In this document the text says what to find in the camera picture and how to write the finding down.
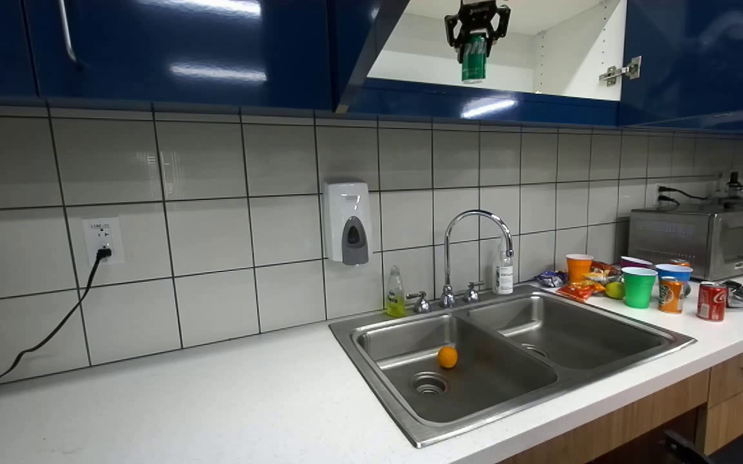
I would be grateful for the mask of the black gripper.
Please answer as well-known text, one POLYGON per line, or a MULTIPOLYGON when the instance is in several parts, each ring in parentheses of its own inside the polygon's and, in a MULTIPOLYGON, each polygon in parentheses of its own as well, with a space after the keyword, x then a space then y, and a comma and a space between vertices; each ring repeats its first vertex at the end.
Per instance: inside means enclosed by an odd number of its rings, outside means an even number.
POLYGON ((445 19, 448 41, 457 52, 457 62, 467 56, 467 39, 482 34, 488 39, 485 56, 508 34, 511 8, 498 0, 460 0, 460 8, 445 19))

